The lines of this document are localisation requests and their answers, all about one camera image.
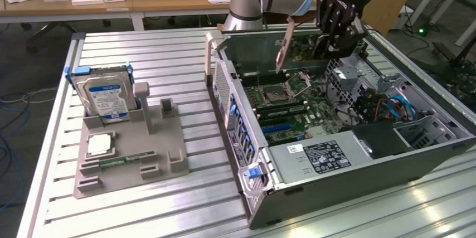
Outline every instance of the blue hard drive label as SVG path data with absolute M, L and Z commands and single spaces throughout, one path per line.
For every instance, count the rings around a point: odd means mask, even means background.
M 120 85 L 95 86 L 89 88 L 92 102 L 103 118 L 120 118 L 127 115 L 125 100 L 120 97 Z

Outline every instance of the hard drive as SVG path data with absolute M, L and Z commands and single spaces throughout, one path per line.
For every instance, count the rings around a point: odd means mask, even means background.
M 67 79 L 76 89 L 88 116 L 99 115 L 104 123 L 129 120 L 137 109 L 132 92 L 132 66 L 109 68 L 77 67 Z

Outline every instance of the circuit board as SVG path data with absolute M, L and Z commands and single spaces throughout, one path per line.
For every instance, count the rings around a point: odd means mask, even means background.
M 147 151 L 144 153 L 136 153 L 131 156 L 123 156 L 123 157 L 115 157 L 109 159 L 103 159 L 99 161 L 95 161 L 92 163 L 83 164 L 83 167 L 99 165 L 101 169 L 111 168 L 115 166 L 123 166 L 129 163 L 137 163 L 140 162 L 140 157 L 141 156 L 148 156 L 149 154 L 153 154 L 153 151 Z
M 293 36 L 288 50 L 288 58 L 295 61 L 307 61 L 313 59 L 319 35 Z
M 245 87 L 268 145 L 337 133 L 344 123 L 304 71 L 287 73 L 280 83 Z

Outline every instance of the aluminum extrusion table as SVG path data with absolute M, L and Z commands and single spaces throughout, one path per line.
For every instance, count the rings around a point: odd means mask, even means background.
M 117 192 L 72 197 L 83 106 L 61 79 L 17 237 L 436 237 L 476 234 L 476 151 L 420 180 L 260 230 L 247 227 L 204 84 L 204 35 L 213 28 L 92 33 L 71 43 L 67 66 L 129 61 L 151 105 L 179 104 L 191 173 Z M 400 52 L 387 41 L 381 44 Z M 387 73 L 377 51 L 369 60 Z

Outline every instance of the power supply label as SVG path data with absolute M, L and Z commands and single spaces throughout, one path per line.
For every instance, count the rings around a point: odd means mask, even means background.
M 305 146 L 304 152 L 319 174 L 351 166 L 351 162 L 335 140 Z

